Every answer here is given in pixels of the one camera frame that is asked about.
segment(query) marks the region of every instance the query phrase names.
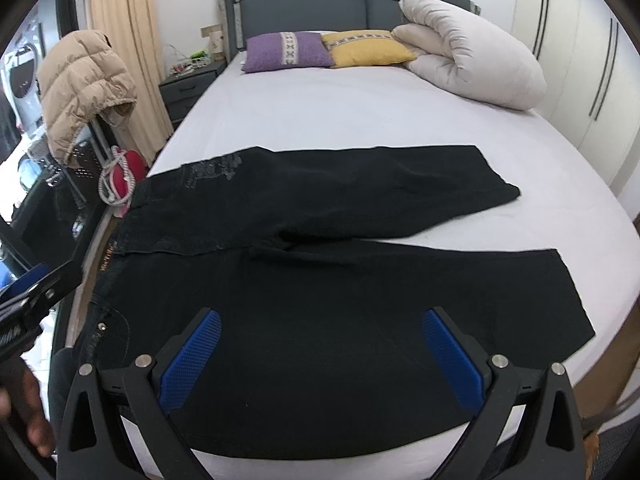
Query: white bed sheet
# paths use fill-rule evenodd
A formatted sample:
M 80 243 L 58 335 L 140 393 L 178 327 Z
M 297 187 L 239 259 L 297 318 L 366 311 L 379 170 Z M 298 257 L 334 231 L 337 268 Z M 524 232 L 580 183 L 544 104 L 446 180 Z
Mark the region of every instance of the white bed sheet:
M 534 112 L 466 100 L 396 67 L 304 69 L 245 75 L 243 55 L 205 92 L 152 168 L 251 146 L 270 150 L 474 144 L 522 196 L 397 243 L 452 250 L 558 249 L 596 337 L 564 364 L 577 383 L 619 330 L 640 290 L 640 239 L 582 155 Z M 515 409 L 503 438 L 513 435 Z M 127 423 L 148 472 L 158 470 Z M 269 461 L 197 453 L 217 479 L 419 480 L 464 426 L 398 449 L 340 460 Z

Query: human hand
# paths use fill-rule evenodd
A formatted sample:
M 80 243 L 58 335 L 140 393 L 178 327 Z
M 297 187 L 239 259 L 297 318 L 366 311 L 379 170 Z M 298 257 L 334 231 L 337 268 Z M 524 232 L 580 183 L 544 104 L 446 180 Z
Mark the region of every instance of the human hand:
M 28 413 L 22 413 L 27 425 L 27 437 L 41 456 L 51 456 L 56 442 L 49 421 L 44 416 L 40 399 L 40 383 L 31 369 L 24 365 L 22 374 L 22 400 Z M 0 418 L 7 418 L 12 410 L 11 397 L 5 388 L 0 388 Z

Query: white cable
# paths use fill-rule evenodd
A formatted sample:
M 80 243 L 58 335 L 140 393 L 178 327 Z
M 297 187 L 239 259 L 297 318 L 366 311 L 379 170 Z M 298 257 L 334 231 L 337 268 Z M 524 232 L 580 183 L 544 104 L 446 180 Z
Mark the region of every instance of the white cable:
M 125 154 L 127 153 L 126 151 L 122 150 L 119 152 L 116 146 L 112 146 L 111 153 L 113 153 L 113 160 L 102 168 L 102 171 L 100 172 L 98 193 L 105 204 L 114 206 L 126 205 L 129 203 L 129 200 L 136 189 L 136 177 L 129 169 L 129 163 L 125 157 Z M 127 186 L 127 193 L 123 197 L 118 195 L 113 182 L 113 170 L 116 166 L 120 166 L 122 168 L 124 180 L 129 184 Z

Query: wardrobe door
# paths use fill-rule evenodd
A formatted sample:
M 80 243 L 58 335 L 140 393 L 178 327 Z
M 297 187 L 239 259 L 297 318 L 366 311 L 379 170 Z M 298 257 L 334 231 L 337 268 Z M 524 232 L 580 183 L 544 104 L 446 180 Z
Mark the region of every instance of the wardrobe door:
M 549 122 L 574 146 L 584 139 L 605 83 L 614 42 L 614 20 L 603 0 L 580 0 L 574 50 L 562 94 Z
M 616 176 L 640 127 L 640 56 L 614 20 L 612 53 L 591 124 L 578 150 L 607 184 Z
M 546 0 L 533 53 L 545 74 L 546 94 L 536 110 L 549 119 L 558 105 L 574 51 L 580 0 Z
M 533 51 L 540 34 L 546 0 L 516 0 L 511 35 Z

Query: bed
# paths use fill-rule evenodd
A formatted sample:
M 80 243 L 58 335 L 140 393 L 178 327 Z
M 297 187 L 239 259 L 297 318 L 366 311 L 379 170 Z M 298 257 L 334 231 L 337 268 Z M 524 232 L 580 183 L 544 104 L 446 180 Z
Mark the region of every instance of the bed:
M 241 71 L 247 37 L 284 30 L 389 30 L 401 21 L 396 1 L 222 0 L 229 67 L 185 118 L 151 173 L 251 146 L 281 151 L 474 144 L 505 181 L 520 187 L 521 198 L 390 241 L 465 251 L 557 248 L 596 333 L 564 362 L 575 384 L 638 296 L 640 240 L 606 184 L 556 129 L 535 112 L 466 100 L 403 68 Z M 479 12 L 469 0 L 447 1 Z M 503 439 L 514 434 L 521 414 L 513 410 Z M 158 474 L 137 428 L 125 424 L 142 465 Z M 435 471 L 463 430 L 338 460 L 196 455 L 214 478 L 418 480 Z

